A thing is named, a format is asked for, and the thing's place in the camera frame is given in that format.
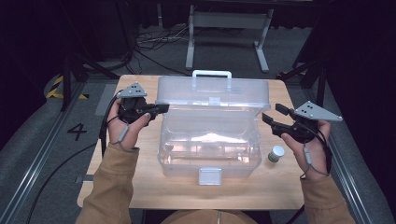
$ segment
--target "finger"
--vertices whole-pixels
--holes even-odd
[[[121,99],[117,99],[114,104],[110,107],[110,111],[108,111],[107,121],[115,118],[119,114]]]
[[[331,127],[332,127],[332,125],[330,124],[330,122],[328,122],[326,120],[318,121],[318,128],[324,134],[324,136],[326,137],[326,140],[329,140]]]
[[[131,124],[130,129],[136,132],[140,132],[140,130],[142,130],[146,126],[146,124],[148,124],[150,118],[151,118],[150,113],[144,114],[142,117],[140,117]]]
[[[299,153],[300,151],[296,151],[298,150],[298,148],[301,148],[301,143],[297,142],[296,140],[294,140],[293,137],[291,137],[289,134],[287,133],[282,133],[281,138],[283,139],[283,141],[286,143],[286,145],[294,152],[294,153]]]

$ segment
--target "person's left hand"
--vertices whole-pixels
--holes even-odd
[[[119,141],[122,130],[127,126],[127,123],[123,122],[119,118],[116,118],[116,116],[118,115],[119,107],[120,99],[117,99],[114,102],[113,106],[111,106],[107,117],[107,122],[111,120],[107,125],[111,144],[115,144]],[[143,127],[146,126],[146,124],[149,122],[149,119],[150,113],[147,113],[129,125],[129,130],[127,134],[125,134],[125,137],[121,142],[124,148],[134,148],[140,130],[142,130]]]

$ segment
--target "dark background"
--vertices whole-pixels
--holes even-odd
[[[329,60],[326,68],[332,93],[395,216],[396,6],[394,1],[369,0],[335,4],[336,10],[321,17],[313,8],[281,8],[272,25],[315,26],[298,60]],[[138,24],[158,24],[155,4],[120,3],[119,8],[129,19],[128,35],[133,36]],[[186,22],[188,8],[164,6],[163,26]],[[103,61],[125,54],[128,41],[129,48],[133,47],[133,41],[123,37],[116,12],[112,2],[0,1],[0,148],[46,102],[44,87],[59,73],[66,55],[78,52]],[[290,14],[299,14],[301,19],[288,20]]]

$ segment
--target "box lid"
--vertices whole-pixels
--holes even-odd
[[[266,80],[221,77],[160,77],[156,104],[169,104],[170,111],[232,107],[254,116],[271,107]]]

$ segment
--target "box latch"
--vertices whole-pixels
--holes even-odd
[[[199,185],[221,185],[221,169],[216,167],[200,168]]]

